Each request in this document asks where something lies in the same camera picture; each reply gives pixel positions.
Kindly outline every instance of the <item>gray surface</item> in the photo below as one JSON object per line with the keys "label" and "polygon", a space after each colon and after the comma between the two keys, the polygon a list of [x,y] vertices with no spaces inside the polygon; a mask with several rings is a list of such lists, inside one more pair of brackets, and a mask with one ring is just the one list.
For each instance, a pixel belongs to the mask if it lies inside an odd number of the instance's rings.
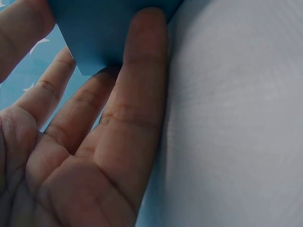
{"label": "gray surface", "polygon": [[303,226],[303,0],[187,0],[142,227]]}

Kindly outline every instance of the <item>light blue paper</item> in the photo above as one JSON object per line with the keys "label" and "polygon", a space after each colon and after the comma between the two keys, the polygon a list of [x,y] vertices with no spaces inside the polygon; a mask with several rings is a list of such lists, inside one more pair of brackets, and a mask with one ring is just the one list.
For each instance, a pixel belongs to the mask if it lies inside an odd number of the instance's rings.
{"label": "light blue paper", "polygon": [[83,75],[121,64],[134,14],[160,7],[170,20],[182,0],[49,0],[62,35]]}

